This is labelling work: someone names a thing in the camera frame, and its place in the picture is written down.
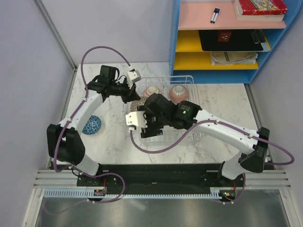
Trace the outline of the brown checkered blue-rimmed bowl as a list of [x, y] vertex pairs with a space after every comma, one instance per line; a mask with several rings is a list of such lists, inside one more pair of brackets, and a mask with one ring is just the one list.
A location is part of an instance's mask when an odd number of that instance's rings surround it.
[[130, 112], [138, 111], [138, 107], [141, 105], [144, 105], [144, 103], [145, 103], [144, 99], [132, 101], [131, 106], [130, 106]]

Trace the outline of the orange and white bowl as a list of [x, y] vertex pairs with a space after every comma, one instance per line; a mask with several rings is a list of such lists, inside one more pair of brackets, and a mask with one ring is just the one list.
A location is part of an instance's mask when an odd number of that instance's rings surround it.
[[144, 97], [149, 97], [150, 95], [152, 94], [159, 94], [160, 93], [160, 89], [156, 86], [148, 86], [144, 93], [143, 93], [143, 96]]

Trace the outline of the pink patterned small bowl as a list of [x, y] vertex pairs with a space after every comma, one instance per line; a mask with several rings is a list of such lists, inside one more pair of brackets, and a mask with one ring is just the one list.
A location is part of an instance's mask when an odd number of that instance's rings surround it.
[[188, 99], [188, 90], [182, 85], [175, 85], [169, 90], [169, 98], [174, 103], [186, 101]]

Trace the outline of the blue triangle patterned bowl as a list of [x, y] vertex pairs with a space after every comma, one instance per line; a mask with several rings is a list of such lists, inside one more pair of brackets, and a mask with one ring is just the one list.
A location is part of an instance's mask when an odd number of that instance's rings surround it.
[[85, 124], [82, 133], [85, 135], [93, 135], [100, 130], [101, 126], [101, 119], [98, 116], [92, 115]]

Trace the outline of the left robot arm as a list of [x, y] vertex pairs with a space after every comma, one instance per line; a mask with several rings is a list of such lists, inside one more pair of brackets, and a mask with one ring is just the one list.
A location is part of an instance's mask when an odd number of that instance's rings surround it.
[[85, 153], [81, 133], [89, 118], [110, 96], [119, 96], [123, 103], [139, 100], [135, 83], [141, 80], [140, 73], [130, 68], [123, 82], [115, 78], [118, 68], [101, 66], [100, 74], [90, 81], [86, 93], [71, 116], [65, 117], [58, 124], [50, 124], [46, 130], [49, 156], [55, 161], [66, 162], [78, 171], [88, 174], [87, 180], [93, 186], [104, 181], [104, 175], [98, 171], [99, 164]]

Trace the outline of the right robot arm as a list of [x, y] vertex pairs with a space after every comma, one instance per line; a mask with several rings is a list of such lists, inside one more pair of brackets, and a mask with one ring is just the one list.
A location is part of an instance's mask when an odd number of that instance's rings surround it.
[[135, 104], [135, 110], [142, 112], [146, 125], [141, 129], [141, 137], [161, 135], [165, 126], [177, 130], [191, 130], [212, 136], [238, 149], [238, 154], [223, 161], [217, 174], [217, 181], [228, 186], [239, 175], [264, 170], [270, 131], [243, 129], [224, 121], [199, 105], [190, 101], [174, 103], [161, 94], [152, 94], [143, 104]]

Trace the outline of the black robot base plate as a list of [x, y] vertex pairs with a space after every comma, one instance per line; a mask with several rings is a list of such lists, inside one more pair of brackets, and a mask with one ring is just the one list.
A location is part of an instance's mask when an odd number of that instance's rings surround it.
[[79, 176], [77, 186], [106, 187], [114, 194], [209, 192], [211, 188], [242, 187], [244, 177], [234, 180], [220, 177], [220, 164], [110, 164], [102, 165], [97, 174], [110, 176], [91, 178]]

